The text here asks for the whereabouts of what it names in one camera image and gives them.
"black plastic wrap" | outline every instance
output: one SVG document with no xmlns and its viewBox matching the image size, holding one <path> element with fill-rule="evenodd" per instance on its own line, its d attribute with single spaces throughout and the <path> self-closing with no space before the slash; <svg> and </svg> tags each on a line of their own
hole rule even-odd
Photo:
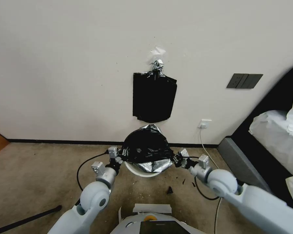
<svg viewBox="0 0 293 234">
<path fill-rule="evenodd" d="M 133 116 L 147 123 L 170 117 L 177 81 L 156 71 L 133 74 Z"/>
<path fill-rule="evenodd" d="M 169 148 L 166 137 L 159 131 L 141 128 L 127 136 L 121 154 L 124 161 L 147 163 L 170 159 L 173 151 Z"/>
</svg>

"dark gray switch panel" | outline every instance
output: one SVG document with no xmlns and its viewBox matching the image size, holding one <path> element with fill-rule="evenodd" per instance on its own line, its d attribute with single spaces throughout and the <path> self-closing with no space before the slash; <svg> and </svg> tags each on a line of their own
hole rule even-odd
<svg viewBox="0 0 293 234">
<path fill-rule="evenodd" d="M 241 88 L 242 85 L 244 84 L 245 80 L 247 79 L 248 77 L 248 74 L 243 74 L 243 77 L 242 79 L 240 80 L 240 82 L 238 83 L 237 87 L 236 88 Z"/>
<path fill-rule="evenodd" d="M 234 73 L 229 84 L 227 85 L 227 88 L 236 88 L 243 78 L 244 74 Z"/>
<path fill-rule="evenodd" d="M 254 88 L 262 76 L 263 74 L 249 74 L 247 80 L 250 79 L 251 81 L 247 88 Z"/>
</svg>

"silver foil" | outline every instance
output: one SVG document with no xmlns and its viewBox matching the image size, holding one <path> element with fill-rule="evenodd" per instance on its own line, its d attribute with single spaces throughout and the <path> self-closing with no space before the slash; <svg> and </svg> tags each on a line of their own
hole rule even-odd
<svg viewBox="0 0 293 234">
<path fill-rule="evenodd" d="M 170 159 L 163 159 L 155 162 L 134 163 L 141 171 L 144 172 L 163 172 L 172 165 Z"/>
<path fill-rule="evenodd" d="M 148 124 L 140 128 L 150 128 L 156 131 L 159 131 L 161 134 L 162 131 L 155 124 Z M 146 163 L 133 163 L 136 167 L 144 172 L 163 172 L 169 168 L 173 163 L 170 159 L 163 159 L 155 162 L 146 162 Z"/>
<path fill-rule="evenodd" d="M 143 127 L 140 127 L 139 129 L 141 129 L 141 128 L 153 129 L 153 130 L 159 131 L 161 134 L 163 134 L 162 131 L 160 130 L 160 128 L 155 124 L 148 124 Z"/>
</svg>

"debris on floor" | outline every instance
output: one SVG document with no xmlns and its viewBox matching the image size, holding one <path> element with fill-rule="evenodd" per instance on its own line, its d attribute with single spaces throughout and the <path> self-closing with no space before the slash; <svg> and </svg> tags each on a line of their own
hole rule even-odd
<svg viewBox="0 0 293 234">
<path fill-rule="evenodd" d="M 172 187 L 169 186 L 166 194 L 171 194 L 171 193 L 173 193 L 173 189 L 172 189 Z"/>
</svg>

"trash bag taped to wall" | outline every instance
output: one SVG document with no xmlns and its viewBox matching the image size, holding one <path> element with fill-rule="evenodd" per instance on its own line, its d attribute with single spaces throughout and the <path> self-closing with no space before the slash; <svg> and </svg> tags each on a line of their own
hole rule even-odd
<svg viewBox="0 0 293 234">
<path fill-rule="evenodd" d="M 121 158 L 144 172 L 162 172 L 173 163 L 174 152 L 166 137 L 155 124 L 149 124 L 127 136 L 121 148 Z"/>
<path fill-rule="evenodd" d="M 177 90 L 177 81 L 165 76 L 162 60 L 153 64 L 152 71 L 133 74 L 133 116 L 147 123 L 170 117 Z"/>
</svg>

